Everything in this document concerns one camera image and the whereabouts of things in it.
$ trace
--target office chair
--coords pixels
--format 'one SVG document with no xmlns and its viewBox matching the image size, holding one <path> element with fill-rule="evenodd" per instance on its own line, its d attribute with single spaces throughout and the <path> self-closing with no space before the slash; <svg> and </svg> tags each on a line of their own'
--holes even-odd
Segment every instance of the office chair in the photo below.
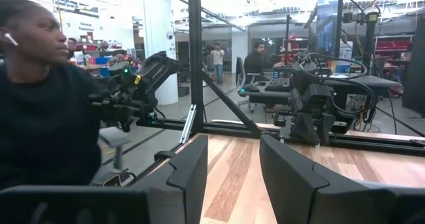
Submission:
<svg viewBox="0 0 425 224">
<path fill-rule="evenodd" d="M 244 67 L 244 61 L 242 60 L 242 58 L 238 57 L 236 59 L 236 85 L 239 86 L 239 91 L 242 90 L 242 87 L 246 84 L 246 77 L 249 76 L 251 78 L 251 82 L 250 84 L 254 84 L 254 80 L 256 76 L 259 76 L 261 74 L 259 73 L 246 73 L 245 72 L 245 67 Z M 243 100 L 243 101 L 239 101 L 238 102 L 238 107 L 241 107 L 244 104 L 248 104 L 248 109 L 251 113 L 254 112 L 253 109 L 251 109 L 251 103 L 248 100 Z"/>
</svg>

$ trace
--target wireless earbud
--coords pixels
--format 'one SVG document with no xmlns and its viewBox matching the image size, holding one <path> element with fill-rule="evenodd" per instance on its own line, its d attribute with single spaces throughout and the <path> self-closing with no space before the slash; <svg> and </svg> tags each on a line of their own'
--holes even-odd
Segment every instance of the wireless earbud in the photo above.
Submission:
<svg viewBox="0 0 425 224">
<path fill-rule="evenodd" d="M 18 46 L 18 42 L 9 33 L 5 33 L 5 37 L 15 46 Z"/>
</svg>

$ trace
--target man in white shirt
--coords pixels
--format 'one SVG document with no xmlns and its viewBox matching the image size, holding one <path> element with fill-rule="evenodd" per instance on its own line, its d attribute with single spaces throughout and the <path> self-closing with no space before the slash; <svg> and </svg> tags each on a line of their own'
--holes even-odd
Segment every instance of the man in white shirt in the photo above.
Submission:
<svg viewBox="0 0 425 224">
<path fill-rule="evenodd" d="M 220 49 L 219 44 L 215 44 L 215 50 L 211 51 L 214 60 L 214 71 L 218 85 L 223 85 L 223 56 L 224 50 Z"/>
</svg>

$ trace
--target white pillar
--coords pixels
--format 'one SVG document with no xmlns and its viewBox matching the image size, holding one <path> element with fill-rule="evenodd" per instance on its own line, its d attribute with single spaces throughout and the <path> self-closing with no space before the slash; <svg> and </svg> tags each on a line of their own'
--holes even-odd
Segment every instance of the white pillar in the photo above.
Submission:
<svg viewBox="0 0 425 224">
<path fill-rule="evenodd" d="M 245 29 L 246 31 L 239 31 L 232 28 L 232 74 L 236 73 L 236 59 L 240 57 L 244 60 L 249 53 L 250 35 L 248 27 Z"/>
<path fill-rule="evenodd" d="M 176 59 L 171 0 L 143 0 L 143 29 L 146 57 L 159 51 L 167 51 L 169 58 Z M 155 97 L 159 105 L 179 101 L 177 74 L 172 74 L 158 88 Z"/>
</svg>

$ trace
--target black sweater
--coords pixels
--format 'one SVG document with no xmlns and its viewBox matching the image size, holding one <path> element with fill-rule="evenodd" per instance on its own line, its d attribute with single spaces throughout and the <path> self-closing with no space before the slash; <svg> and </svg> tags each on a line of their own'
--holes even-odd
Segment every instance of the black sweater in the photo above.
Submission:
<svg viewBox="0 0 425 224">
<path fill-rule="evenodd" d="M 256 51 L 249 53 L 244 61 L 245 73 L 263 74 L 263 68 L 272 67 L 272 63 L 268 59 Z"/>
<path fill-rule="evenodd" d="M 88 95 L 98 90 L 73 65 L 36 84 L 13 84 L 0 66 L 0 189 L 90 183 L 101 153 Z"/>
</svg>

